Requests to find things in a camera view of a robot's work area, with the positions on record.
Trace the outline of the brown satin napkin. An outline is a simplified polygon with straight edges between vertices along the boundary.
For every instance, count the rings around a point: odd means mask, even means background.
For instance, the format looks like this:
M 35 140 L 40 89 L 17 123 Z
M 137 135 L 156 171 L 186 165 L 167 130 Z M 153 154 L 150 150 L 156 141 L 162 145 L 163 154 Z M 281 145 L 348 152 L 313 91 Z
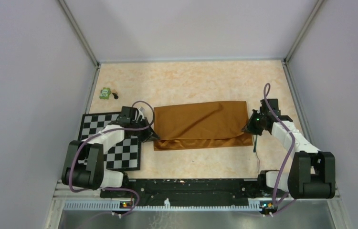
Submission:
M 216 101 L 155 108 L 154 150 L 251 146 L 242 129 L 249 119 L 245 101 Z

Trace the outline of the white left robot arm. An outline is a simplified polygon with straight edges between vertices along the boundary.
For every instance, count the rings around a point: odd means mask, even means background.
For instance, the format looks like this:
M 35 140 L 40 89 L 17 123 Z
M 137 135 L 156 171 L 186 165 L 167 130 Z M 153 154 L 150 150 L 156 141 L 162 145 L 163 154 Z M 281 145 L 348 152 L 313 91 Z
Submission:
M 140 108 L 123 106 L 116 120 L 99 127 L 84 140 L 69 143 L 62 173 L 62 183 L 72 192 L 111 188 L 118 197 L 129 193 L 130 185 L 120 171 L 105 168 L 104 153 L 116 144 L 134 136 L 139 143 L 156 141 L 160 137 Z

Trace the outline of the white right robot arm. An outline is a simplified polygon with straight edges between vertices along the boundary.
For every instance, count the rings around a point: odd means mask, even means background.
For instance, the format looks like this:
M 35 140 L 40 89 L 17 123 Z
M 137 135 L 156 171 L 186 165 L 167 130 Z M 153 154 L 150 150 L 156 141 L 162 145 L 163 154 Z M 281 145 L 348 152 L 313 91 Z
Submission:
M 330 199 L 336 191 L 336 159 L 331 152 L 321 151 L 296 128 L 293 120 L 282 115 L 278 99 L 262 99 L 243 132 L 251 135 L 270 133 L 287 150 L 279 170 L 265 171 L 257 182 L 257 192 L 277 197 L 279 190 L 294 199 Z

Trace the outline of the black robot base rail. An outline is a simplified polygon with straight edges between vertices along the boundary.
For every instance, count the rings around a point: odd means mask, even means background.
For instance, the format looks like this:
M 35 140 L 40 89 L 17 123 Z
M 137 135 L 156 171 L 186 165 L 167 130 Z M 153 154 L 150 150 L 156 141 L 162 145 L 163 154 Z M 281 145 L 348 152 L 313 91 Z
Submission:
M 101 191 L 101 198 L 140 196 L 140 207 L 161 206 L 166 199 L 174 207 L 247 206 L 253 198 L 272 198 L 273 189 L 264 181 L 249 178 L 221 179 L 130 179 L 123 191 Z

